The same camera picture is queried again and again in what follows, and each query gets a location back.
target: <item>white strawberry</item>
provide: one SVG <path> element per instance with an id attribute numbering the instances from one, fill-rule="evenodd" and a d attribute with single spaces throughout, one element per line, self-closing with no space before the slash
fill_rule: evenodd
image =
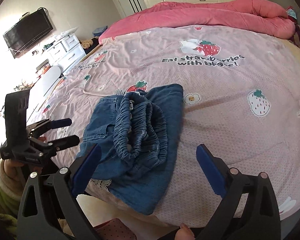
<path id="1" fill-rule="evenodd" d="M 257 116 L 264 116 L 269 112 L 270 102 L 262 94 L 262 91 L 256 89 L 248 95 L 248 101 L 252 112 Z"/>

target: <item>denim pants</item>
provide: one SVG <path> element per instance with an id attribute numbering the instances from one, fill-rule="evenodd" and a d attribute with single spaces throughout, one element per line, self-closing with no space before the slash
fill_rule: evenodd
<path id="1" fill-rule="evenodd" d="M 172 176 L 181 133 L 183 88 L 172 84 L 139 93 L 100 99 L 77 157 L 99 144 L 102 157 L 92 178 L 111 179 L 108 189 L 113 195 L 150 215 Z M 131 100 L 133 109 L 129 108 Z"/>

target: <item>pink comforter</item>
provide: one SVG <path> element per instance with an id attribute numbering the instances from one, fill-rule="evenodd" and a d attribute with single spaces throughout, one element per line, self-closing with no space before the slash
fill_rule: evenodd
<path id="1" fill-rule="evenodd" d="M 151 8 L 117 21 L 99 37 L 105 38 L 154 27 L 223 25 L 289 39 L 295 26 L 284 8 L 267 0 L 235 0 L 225 3 L 161 2 Z"/>

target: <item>blue gripper pad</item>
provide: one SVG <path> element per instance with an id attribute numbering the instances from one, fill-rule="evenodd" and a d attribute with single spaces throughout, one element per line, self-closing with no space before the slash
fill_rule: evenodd
<path id="1" fill-rule="evenodd" d="M 83 194 L 96 167 L 101 159 L 101 148 L 98 144 L 95 144 L 86 156 L 76 158 L 75 161 L 79 161 L 80 158 L 85 158 L 83 163 L 77 169 L 77 172 L 72 177 L 72 189 L 71 193 L 76 198 L 79 194 Z"/>
<path id="2" fill-rule="evenodd" d="M 218 170 L 217 166 L 212 160 L 212 158 L 214 158 L 212 154 L 210 152 L 207 152 L 209 150 L 206 147 L 204 147 L 202 145 L 199 145 L 197 147 L 197 161 L 204 174 L 206 175 L 206 178 L 208 179 L 213 189 L 213 192 L 216 195 L 219 195 L 222 198 L 224 198 L 224 196 L 226 195 L 225 177 Z"/>
<path id="3" fill-rule="evenodd" d="M 72 124 L 72 120 L 70 118 L 55 120 L 55 121 L 51 121 L 50 129 L 66 127 L 66 126 L 70 126 L 71 124 Z"/>

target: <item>tv screen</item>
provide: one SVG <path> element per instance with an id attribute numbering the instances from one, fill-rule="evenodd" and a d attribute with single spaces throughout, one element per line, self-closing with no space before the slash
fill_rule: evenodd
<path id="1" fill-rule="evenodd" d="M 47 35 L 53 27 L 44 11 L 39 9 L 36 12 L 22 18 L 3 38 L 14 58 L 28 48 L 31 44 Z"/>

